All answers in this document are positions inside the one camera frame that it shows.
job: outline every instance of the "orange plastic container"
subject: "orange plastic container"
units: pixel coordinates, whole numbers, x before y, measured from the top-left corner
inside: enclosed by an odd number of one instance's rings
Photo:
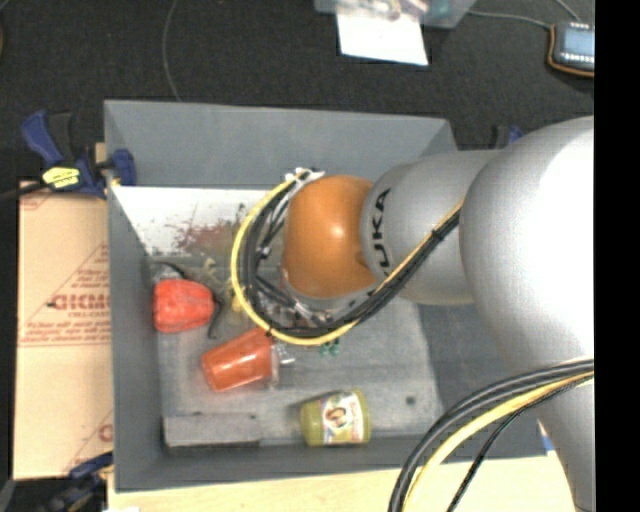
[[[260,327],[212,348],[201,357],[201,363],[214,391],[258,381],[274,383],[278,379],[279,360],[273,338]]]

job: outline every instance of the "cardboard box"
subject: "cardboard box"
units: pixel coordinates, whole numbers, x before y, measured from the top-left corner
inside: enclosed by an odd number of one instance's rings
[[[113,446],[107,204],[20,201],[13,478],[63,476]]]

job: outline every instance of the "blue clamp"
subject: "blue clamp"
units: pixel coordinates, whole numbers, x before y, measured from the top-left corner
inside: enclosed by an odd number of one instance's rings
[[[56,144],[44,110],[32,114],[22,123],[22,136],[27,146],[44,160],[42,179],[54,192],[77,192],[105,199],[106,181],[100,171],[106,168],[115,168],[122,185],[136,184],[135,163],[128,150],[114,151],[103,163],[92,162],[87,151],[74,158],[66,137],[60,136],[65,140],[64,148]]]
[[[79,512],[85,505],[104,494],[105,484],[99,472],[113,464],[113,453],[99,455],[69,472],[73,485],[59,492],[36,512]]]

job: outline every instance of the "gray bin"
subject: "gray bin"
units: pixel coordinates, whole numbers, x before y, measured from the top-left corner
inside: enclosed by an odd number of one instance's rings
[[[154,208],[186,219],[193,207],[180,198],[204,194],[200,204],[212,208],[229,193],[251,201],[298,166],[376,180],[399,163],[456,151],[445,120],[138,101],[107,101],[104,113],[107,152],[126,147],[138,170],[137,187],[109,194],[116,489],[400,467],[447,407],[506,376],[473,306],[394,299],[343,337],[339,355],[291,347],[296,363],[283,370],[280,386],[229,395],[207,390],[197,374],[198,355],[212,343],[202,331],[164,335],[152,324],[149,261],[171,255],[154,246],[161,243],[154,234],[167,229],[154,222]],[[220,339],[241,327],[223,325]],[[300,404],[348,387],[359,387],[369,402],[370,443],[307,447]],[[228,436],[234,422],[235,438]],[[468,458],[481,443],[464,445],[454,458]],[[543,451],[536,420],[525,415],[492,455]]]

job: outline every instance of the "black carpet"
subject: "black carpet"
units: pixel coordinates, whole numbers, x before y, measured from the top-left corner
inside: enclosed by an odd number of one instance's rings
[[[595,0],[566,2],[594,21]],[[168,0],[4,5],[0,192],[40,172],[20,134],[27,116],[71,112],[74,143],[92,145],[103,137],[104,99],[435,116],[450,121],[461,148],[490,147],[496,126],[527,133],[594,113],[594,81],[551,70],[548,34],[538,26],[467,15],[454,30],[425,28],[431,64],[422,69],[341,56],[335,19],[315,12],[313,0],[179,1],[166,32],[172,91],[162,51],[171,6]],[[475,9],[549,24],[569,18],[554,0],[478,0]],[[14,202],[0,204],[0,487],[11,459],[16,215]],[[19,485],[9,510],[32,510],[39,492]]]

